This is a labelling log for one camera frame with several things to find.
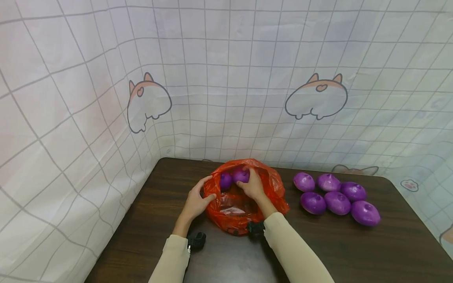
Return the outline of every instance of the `fabric curtain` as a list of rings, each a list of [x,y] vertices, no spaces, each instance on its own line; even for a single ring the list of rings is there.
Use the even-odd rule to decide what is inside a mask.
[[[0,282],[82,282],[160,158],[384,176],[453,257],[453,0],[2,0]]]

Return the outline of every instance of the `wooden table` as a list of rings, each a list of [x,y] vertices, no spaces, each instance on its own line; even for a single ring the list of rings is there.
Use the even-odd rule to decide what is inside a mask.
[[[188,191],[220,164],[161,159],[86,282],[148,282]],[[286,218],[325,264],[336,283],[453,282],[453,262],[390,181],[382,177],[335,174],[363,185],[381,213],[375,228],[351,216],[301,209],[293,169],[277,168],[286,188]],[[317,177],[322,172],[308,172]],[[288,282],[264,238],[236,237],[202,215],[191,231],[206,233],[204,249],[192,252],[184,282]]]

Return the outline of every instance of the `beige sleeve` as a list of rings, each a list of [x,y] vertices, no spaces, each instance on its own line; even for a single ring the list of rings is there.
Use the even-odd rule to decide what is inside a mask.
[[[333,283],[324,264],[281,213],[269,216],[264,226],[264,236],[291,283]]]
[[[187,250],[187,239],[170,235],[165,242],[162,255],[154,268],[149,283],[182,283],[190,253]]]

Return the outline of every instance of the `red plastic bag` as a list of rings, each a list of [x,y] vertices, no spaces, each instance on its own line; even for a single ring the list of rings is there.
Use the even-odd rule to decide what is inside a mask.
[[[222,230],[233,235],[247,234],[247,225],[250,221],[264,220],[263,213],[256,202],[245,195],[236,184],[233,184],[228,191],[220,192],[221,173],[224,171],[232,173],[236,167],[246,165],[256,170],[263,182],[264,192],[275,208],[283,214],[289,210],[289,205],[284,199],[283,183],[277,171],[256,159],[228,161],[212,172],[213,178],[204,184],[204,195],[213,193],[217,195],[215,201],[212,201],[206,209],[207,216]]]

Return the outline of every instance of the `cat illustration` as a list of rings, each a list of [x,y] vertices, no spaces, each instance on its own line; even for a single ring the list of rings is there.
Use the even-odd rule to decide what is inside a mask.
[[[285,110],[297,120],[313,115],[316,120],[337,114],[346,104],[347,89],[342,85],[343,75],[333,80],[320,80],[314,73],[308,82],[296,89],[285,102]]]
[[[416,192],[416,191],[419,190],[419,185],[414,180],[410,180],[410,179],[409,180],[403,180],[403,181],[401,181],[400,185],[403,188],[405,188],[405,189],[407,189],[407,190],[409,190],[411,192]]]
[[[145,132],[149,118],[158,119],[170,111],[172,102],[168,91],[153,80],[147,72],[143,81],[136,85],[129,81],[130,98],[127,105],[127,121],[130,130],[138,134]]]
[[[439,236],[439,242],[453,258],[453,224]]]
[[[338,165],[335,165],[335,167],[332,169],[332,172],[373,176],[374,174],[377,173],[378,170],[379,170],[379,167],[377,167],[377,166],[371,166],[371,167],[367,167],[367,168],[363,168],[363,169],[355,169],[355,168],[349,169],[348,167],[346,167],[344,165],[338,164]]]

